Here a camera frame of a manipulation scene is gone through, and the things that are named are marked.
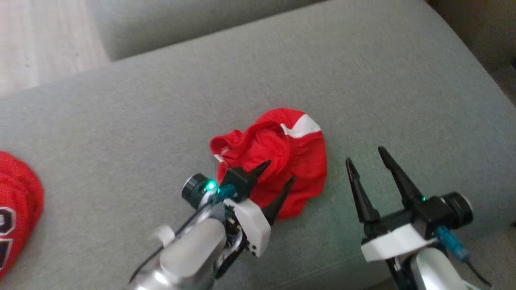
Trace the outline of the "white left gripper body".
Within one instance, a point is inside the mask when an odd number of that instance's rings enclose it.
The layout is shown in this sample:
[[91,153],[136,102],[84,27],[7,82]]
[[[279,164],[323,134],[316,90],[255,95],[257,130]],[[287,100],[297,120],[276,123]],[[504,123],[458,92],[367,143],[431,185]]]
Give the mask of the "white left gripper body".
[[250,199],[239,203],[226,199],[224,204],[234,213],[247,241],[250,242],[249,249],[257,257],[261,257],[267,249],[271,234],[271,226],[261,208]]

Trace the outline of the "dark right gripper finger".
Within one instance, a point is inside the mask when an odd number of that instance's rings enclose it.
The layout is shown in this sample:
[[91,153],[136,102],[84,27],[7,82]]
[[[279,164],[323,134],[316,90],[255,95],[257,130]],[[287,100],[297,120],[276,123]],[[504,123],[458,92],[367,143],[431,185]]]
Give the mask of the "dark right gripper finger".
[[389,154],[388,150],[383,147],[378,147],[380,157],[385,164],[385,167],[391,171],[398,191],[402,197],[402,204],[405,208],[411,208],[415,204],[424,201],[424,196],[418,187],[412,182],[411,178],[398,165],[396,160]]
[[363,189],[360,175],[351,158],[346,159],[346,169],[359,222],[363,224],[377,222],[380,220],[380,214],[371,204],[365,189]]

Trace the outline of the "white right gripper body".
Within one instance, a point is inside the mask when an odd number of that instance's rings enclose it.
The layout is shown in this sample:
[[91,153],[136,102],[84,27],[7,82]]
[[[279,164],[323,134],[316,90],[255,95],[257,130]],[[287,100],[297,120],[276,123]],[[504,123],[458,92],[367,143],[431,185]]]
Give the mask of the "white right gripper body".
[[371,205],[361,205],[361,223],[366,235],[361,251],[367,262],[404,255],[437,240],[435,237],[426,238],[415,229],[411,208],[380,217]]

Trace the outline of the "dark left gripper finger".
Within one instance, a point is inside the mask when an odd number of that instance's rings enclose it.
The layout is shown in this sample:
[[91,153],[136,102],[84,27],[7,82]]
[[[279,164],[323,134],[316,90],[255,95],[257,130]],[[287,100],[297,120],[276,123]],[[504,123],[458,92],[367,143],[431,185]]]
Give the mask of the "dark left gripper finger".
[[292,176],[283,186],[282,191],[270,202],[268,206],[262,208],[262,213],[269,225],[274,225],[279,213],[289,196],[291,189],[295,183],[295,177]]
[[258,182],[258,178],[265,172],[265,170],[270,166],[271,160],[265,160],[263,163],[258,165],[257,167],[251,169],[246,172],[246,180],[247,186],[255,186]]

